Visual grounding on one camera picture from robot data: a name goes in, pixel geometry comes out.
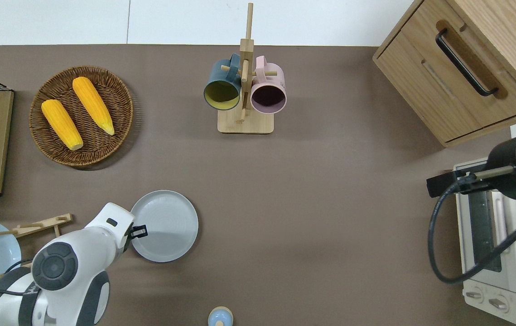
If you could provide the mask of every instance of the wicker basket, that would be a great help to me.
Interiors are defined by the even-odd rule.
[[[113,136],[96,125],[75,95],[72,82],[79,76],[92,81],[105,102],[115,127]],[[61,101],[67,109],[82,138],[81,149],[69,150],[48,124],[40,106],[49,99]],[[127,138],[132,123],[133,99],[123,81],[104,68],[92,66],[72,67],[59,72],[40,87],[30,107],[32,139],[44,155],[69,167],[85,167],[109,157]]]

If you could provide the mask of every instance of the oven knob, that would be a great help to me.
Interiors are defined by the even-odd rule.
[[[502,313],[506,313],[510,310],[508,301],[503,295],[498,295],[495,299],[489,299],[489,304],[500,310]]]
[[[483,293],[480,288],[474,287],[471,291],[463,290],[463,295],[466,297],[470,297],[474,301],[477,301],[478,303],[483,302]]]

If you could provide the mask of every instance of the black handle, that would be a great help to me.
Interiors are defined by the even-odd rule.
[[[445,53],[447,58],[449,58],[449,60],[452,62],[452,64],[455,66],[455,68],[457,68],[457,70],[459,70],[459,72],[471,84],[471,86],[475,89],[475,91],[477,91],[477,93],[479,93],[479,95],[489,96],[489,95],[495,93],[498,90],[497,87],[495,87],[491,91],[484,89],[483,85],[481,85],[479,83],[479,81],[477,81],[477,79],[475,79],[475,77],[473,76],[473,74],[471,74],[469,69],[467,69],[465,64],[463,64],[463,62],[461,62],[461,60],[459,60],[459,58],[453,53],[451,48],[449,48],[449,46],[445,43],[445,41],[443,39],[443,36],[445,35],[445,33],[447,33],[447,29],[443,29],[442,31],[440,31],[435,39],[435,42],[437,43],[439,48],[443,51],[443,53]]]

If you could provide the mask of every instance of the oven door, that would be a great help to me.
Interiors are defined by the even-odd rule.
[[[485,161],[455,168],[468,170],[481,164],[485,164]],[[457,194],[456,198],[462,267],[466,272],[506,238],[504,196],[496,190]],[[512,251],[508,248],[471,279],[516,292],[516,276],[509,272]]]

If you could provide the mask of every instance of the corn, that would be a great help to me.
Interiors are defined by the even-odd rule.
[[[73,89],[96,125],[107,134],[115,134],[111,115],[92,82],[87,77],[77,77],[73,80]]]
[[[78,150],[82,147],[82,139],[73,120],[58,100],[46,100],[41,105],[42,114],[53,128],[57,136],[70,150]]]

